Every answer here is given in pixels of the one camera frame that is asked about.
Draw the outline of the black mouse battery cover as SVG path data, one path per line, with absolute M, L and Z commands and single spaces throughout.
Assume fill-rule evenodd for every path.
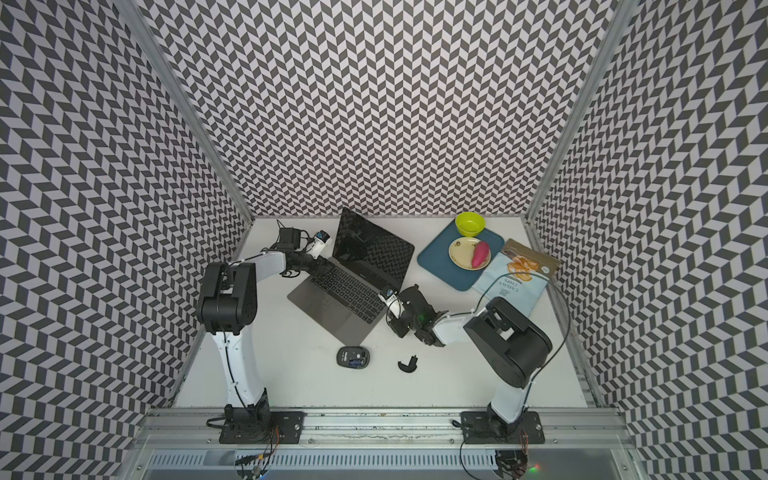
M 413 355 L 410 357 L 407 363 L 399 362 L 397 364 L 398 369 L 403 373 L 414 373 L 417 369 L 418 357 Z

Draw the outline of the grey laptop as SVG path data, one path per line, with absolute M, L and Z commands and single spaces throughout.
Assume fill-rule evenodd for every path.
M 333 252 L 287 299 L 345 346 L 359 346 L 387 306 L 380 292 L 401 289 L 415 247 L 348 207 Z

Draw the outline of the black wireless mouse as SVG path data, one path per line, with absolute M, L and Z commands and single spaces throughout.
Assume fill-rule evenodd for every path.
M 343 368 L 365 369 L 370 363 L 370 352 L 362 346 L 344 346 L 337 351 L 336 363 Z

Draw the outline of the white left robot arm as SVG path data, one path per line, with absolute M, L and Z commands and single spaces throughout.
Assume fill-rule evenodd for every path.
M 314 271 L 323 249 L 324 245 L 316 240 L 307 251 L 266 250 L 206 267 L 196 315 L 213 337 L 221 358 L 227 386 L 227 422 L 248 422 L 261 428 L 270 424 L 268 394 L 258 374 L 251 339 L 258 310 L 258 282 L 289 271 Z

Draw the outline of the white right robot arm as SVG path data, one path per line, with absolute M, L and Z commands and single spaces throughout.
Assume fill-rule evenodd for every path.
M 489 404 L 490 419 L 504 427 L 519 422 L 535 376 L 554 356 L 552 341 L 532 320 L 502 296 L 464 313 L 436 311 L 416 285 L 400 292 L 386 287 L 378 299 L 400 338 L 413 333 L 434 347 L 473 344 L 500 379 Z

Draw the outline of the teal plastic tray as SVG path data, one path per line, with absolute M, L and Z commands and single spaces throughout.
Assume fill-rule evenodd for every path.
M 478 242 L 487 245 L 487 255 L 483 263 L 474 268 L 474 247 Z M 499 234 L 488 228 L 476 238 L 466 237 L 459 232 L 455 221 L 450 220 L 418 254 L 417 263 L 451 288 L 464 292 L 480 279 L 483 270 L 501 251 L 504 243 Z

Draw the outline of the cream patterned plate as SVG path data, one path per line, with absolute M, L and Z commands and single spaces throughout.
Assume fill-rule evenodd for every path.
M 464 270 L 477 271 L 485 268 L 492 259 L 491 249 L 490 249 L 490 255 L 486 263 L 481 268 L 474 269 L 471 266 L 475 244 L 478 243 L 479 241 L 483 241 L 483 240 L 480 240 L 474 237 L 461 237 L 454 240 L 449 245 L 449 249 L 448 249 L 449 258 L 456 266 Z

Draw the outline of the magenta sweet potato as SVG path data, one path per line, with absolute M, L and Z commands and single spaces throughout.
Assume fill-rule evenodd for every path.
M 490 255 L 490 247 L 485 241 L 479 241 L 475 244 L 471 266 L 474 269 L 481 268 Z

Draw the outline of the lime green bowl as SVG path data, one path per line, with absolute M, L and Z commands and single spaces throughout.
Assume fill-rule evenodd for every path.
M 462 237 L 477 237 L 486 227 L 484 217 L 475 212 L 460 213 L 454 224 Z

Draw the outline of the cassava chips bag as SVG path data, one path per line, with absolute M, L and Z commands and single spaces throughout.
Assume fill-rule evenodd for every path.
M 502 297 L 529 316 L 560 266 L 560 260 L 508 239 L 472 289 L 483 296 L 481 306 Z

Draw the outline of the aluminium corner post left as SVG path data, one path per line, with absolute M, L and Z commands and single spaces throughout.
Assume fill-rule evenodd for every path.
M 135 39 L 136 43 L 149 60 L 161 84 L 165 87 L 175 103 L 179 113 L 189 127 L 194 139 L 204 152 L 219 181 L 232 198 L 235 207 L 248 223 L 252 223 L 253 215 L 251 214 L 248 203 L 235 180 L 230 175 L 230 172 L 206 131 L 205 126 L 196 110 L 193 108 L 192 102 L 182 88 L 179 79 L 168 64 L 161 48 L 156 43 L 155 37 L 144 21 L 144 17 L 136 2 L 116 0 L 113 4 L 130 30 L 131 36 Z

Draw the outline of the aluminium corner post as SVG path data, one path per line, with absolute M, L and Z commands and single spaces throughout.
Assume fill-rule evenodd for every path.
M 610 66 L 625 31 L 629 28 L 629 24 L 640 4 L 641 1 L 638 0 L 621 0 L 617 2 L 617 8 L 608 25 L 605 37 L 600 41 L 595 59 L 587 72 L 584 84 L 576 97 L 562 134 L 556 143 L 556 148 L 547 163 L 541 181 L 526 211 L 524 218 L 528 224 L 533 223 L 543 206 L 573 141 L 583 124 L 605 72 Z
M 168 64 L 161 48 L 156 43 L 155 37 L 144 21 L 144 17 L 136 2 L 116 0 L 113 4 L 130 30 L 131 36 L 135 39 L 136 43 L 149 60 L 161 84 L 165 87 L 175 103 L 179 113 L 189 127 L 194 139 L 204 152 L 219 181 L 232 198 L 235 207 L 248 223 L 252 223 L 253 215 L 251 214 L 248 203 L 235 180 L 230 175 L 230 172 L 206 131 L 205 126 L 196 110 L 193 108 L 192 102 L 182 88 L 179 79 Z

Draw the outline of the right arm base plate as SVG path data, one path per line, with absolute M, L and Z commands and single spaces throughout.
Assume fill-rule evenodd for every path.
M 512 423 L 507 423 L 490 410 L 463 411 L 460 424 L 463 439 L 470 445 L 545 443 L 544 429 L 535 411 L 524 411 Z

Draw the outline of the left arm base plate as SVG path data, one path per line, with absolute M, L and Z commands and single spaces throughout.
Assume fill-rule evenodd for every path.
M 304 411 L 272 411 L 266 414 L 234 408 L 224 414 L 220 444 L 298 444 L 303 432 Z

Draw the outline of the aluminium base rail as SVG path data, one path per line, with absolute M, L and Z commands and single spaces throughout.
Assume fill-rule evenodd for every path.
M 643 479 L 613 409 L 533 409 L 507 438 L 468 408 L 292 408 L 271 433 L 222 442 L 213 408 L 151 411 L 122 479 Z

